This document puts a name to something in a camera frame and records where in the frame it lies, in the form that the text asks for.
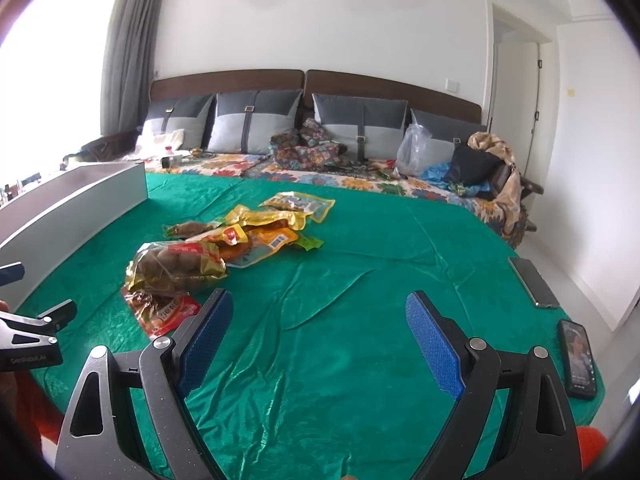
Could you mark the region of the brown wooden headboard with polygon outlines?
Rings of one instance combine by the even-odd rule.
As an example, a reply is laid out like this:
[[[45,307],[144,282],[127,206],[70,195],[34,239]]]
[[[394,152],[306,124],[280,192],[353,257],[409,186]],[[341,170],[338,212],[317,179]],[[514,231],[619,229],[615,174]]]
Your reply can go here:
[[[406,84],[396,80],[358,75],[333,70],[221,70],[154,80],[149,97],[152,101],[201,96],[244,90],[302,89],[300,105],[309,110],[315,93],[330,96],[361,96],[362,98],[405,100],[411,108],[427,113],[460,119],[482,121],[482,107],[476,103],[450,96],[448,93]]]

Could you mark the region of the small green snack packet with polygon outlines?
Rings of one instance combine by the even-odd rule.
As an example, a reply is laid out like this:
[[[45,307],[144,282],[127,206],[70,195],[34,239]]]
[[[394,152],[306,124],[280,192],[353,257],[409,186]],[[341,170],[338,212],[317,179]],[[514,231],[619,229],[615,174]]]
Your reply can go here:
[[[319,249],[324,244],[323,240],[319,240],[317,237],[307,236],[303,233],[299,233],[298,237],[292,243],[292,246],[303,249],[305,252],[310,250]]]

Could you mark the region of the white storage box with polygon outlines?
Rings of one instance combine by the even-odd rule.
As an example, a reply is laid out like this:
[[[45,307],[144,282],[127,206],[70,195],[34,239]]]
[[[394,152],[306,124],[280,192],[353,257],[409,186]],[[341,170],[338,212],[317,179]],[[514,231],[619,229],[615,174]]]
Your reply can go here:
[[[1,263],[21,262],[25,276],[1,298],[21,307],[69,256],[148,198],[141,162],[87,162],[1,207]]]

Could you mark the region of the green drumstick vacuum pack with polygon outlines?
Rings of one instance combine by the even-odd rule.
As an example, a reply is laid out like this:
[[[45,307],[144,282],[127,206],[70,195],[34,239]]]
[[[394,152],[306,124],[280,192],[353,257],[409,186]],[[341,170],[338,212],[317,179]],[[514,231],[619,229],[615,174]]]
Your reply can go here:
[[[168,240],[187,240],[190,237],[217,229],[218,226],[221,226],[220,221],[199,222],[190,220],[173,224],[172,226],[163,226],[163,233]]]

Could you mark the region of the brown chair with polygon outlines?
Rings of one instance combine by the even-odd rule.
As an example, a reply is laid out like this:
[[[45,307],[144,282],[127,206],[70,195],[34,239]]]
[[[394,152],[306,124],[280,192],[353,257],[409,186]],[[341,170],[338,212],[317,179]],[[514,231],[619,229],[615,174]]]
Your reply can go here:
[[[531,195],[544,194],[544,188],[523,177],[515,165],[501,164],[489,178],[492,202],[501,210],[503,225],[501,233],[511,235],[517,230],[535,232],[529,228],[528,213],[524,200]]]

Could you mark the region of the orange sausage snack pack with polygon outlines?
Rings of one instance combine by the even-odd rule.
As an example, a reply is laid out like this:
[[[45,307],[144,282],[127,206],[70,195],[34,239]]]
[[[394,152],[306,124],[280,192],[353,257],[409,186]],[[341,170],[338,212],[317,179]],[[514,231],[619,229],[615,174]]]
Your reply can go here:
[[[219,255],[227,266],[245,269],[274,256],[289,244],[298,240],[298,234],[290,228],[256,226],[247,233],[247,242],[234,246],[221,244]]]

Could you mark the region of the black bag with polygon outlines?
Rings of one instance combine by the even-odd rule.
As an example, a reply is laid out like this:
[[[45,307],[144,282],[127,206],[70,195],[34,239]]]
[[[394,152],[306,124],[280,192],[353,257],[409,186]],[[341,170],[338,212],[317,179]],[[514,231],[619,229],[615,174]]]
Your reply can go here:
[[[464,186],[480,185],[501,163],[502,160],[493,154],[474,150],[469,145],[458,144],[454,149],[444,181]]]

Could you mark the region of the yellow chicken feet bag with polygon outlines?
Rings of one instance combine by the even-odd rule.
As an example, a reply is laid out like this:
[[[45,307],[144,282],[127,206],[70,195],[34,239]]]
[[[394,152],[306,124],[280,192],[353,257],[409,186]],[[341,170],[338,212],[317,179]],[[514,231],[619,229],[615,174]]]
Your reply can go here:
[[[242,226],[239,224],[232,224],[231,226],[218,226],[218,228],[192,236],[189,238],[189,242],[212,244],[224,243],[229,246],[235,246],[239,244],[246,244],[248,242],[248,237],[242,229]]]

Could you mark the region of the large brown balls bag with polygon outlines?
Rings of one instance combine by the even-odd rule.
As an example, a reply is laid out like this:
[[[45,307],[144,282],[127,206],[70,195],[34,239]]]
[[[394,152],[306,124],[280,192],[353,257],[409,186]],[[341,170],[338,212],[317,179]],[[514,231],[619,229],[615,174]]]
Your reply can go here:
[[[125,273],[128,292],[173,295],[197,292],[227,276],[218,246],[207,242],[143,244]]]

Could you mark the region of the peanut bag yellow border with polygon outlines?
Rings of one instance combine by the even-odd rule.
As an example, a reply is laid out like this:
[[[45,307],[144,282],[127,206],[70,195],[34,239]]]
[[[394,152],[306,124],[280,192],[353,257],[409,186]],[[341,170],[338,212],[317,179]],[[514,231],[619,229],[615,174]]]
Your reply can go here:
[[[316,223],[322,223],[334,205],[335,200],[295,191],[279,192],[260,204],[277,210],[303,212]]]

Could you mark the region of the grey pillow far left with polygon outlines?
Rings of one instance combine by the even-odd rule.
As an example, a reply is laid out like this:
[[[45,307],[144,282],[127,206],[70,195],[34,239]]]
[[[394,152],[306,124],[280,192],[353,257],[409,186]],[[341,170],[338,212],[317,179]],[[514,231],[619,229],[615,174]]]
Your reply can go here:
[[[212,94],[152,101],[142,126],[142,136],[182,130],[181,147],[185,150],[200,148],[213,102]]]

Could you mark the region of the grey curtain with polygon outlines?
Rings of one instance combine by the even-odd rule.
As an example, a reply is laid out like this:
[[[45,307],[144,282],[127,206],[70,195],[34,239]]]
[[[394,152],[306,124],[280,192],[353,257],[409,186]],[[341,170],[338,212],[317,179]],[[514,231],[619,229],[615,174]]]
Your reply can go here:
[[[142,125],[149,106],[163,0],[115,0],[108,23],[100,101],[101,133]]]

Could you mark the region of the red snack bag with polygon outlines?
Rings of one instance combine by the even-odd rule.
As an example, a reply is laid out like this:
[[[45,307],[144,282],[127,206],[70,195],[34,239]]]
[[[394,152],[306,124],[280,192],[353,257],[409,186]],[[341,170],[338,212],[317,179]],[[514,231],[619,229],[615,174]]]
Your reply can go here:
[[[201,310],[197,301],[182,292],[166,296],[144,290],[130,292],[124,287],[122,298],[149,340],[169,334],[186,318],[197,315]]]

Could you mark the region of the gold snack bag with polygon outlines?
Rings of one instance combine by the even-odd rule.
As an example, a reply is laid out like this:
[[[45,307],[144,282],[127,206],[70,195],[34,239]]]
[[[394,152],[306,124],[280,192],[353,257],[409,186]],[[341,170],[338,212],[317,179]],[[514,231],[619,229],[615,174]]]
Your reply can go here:
[[[224,216],[224,223],[228,226],[270,226],[277,223],[293,231],[303,231],[307,223],[308,214],[296,210],[261,209],[253,210],[244,205],[235,206]]]

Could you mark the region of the grey pillow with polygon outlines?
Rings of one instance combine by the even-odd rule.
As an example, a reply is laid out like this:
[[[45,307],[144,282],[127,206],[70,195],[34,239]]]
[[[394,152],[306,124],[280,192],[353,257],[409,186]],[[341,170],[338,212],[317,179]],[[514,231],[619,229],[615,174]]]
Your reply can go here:
[[[319,93],[312,99],[314,120],[344,145],[345,157],[356,162],[396,158],[406,130],[407,101]]]
[[[302,95],[299,89],[218,93],[207,149],[222,154],[268,154],[271,138],[294,128]]]
[[[213,102],[212,94],[152,101],[142,126],[142,136],[182,130],[181,147],[185,150],[200,148]]]
[[[423,130],[425,148],[418,153],[418,174],[428,167],[450,162],[454,148],[458,144],[467,144],[473,133],[485,132],[487,127],[475,122],[449,118],[422,110],[411,110],[412,122]]]

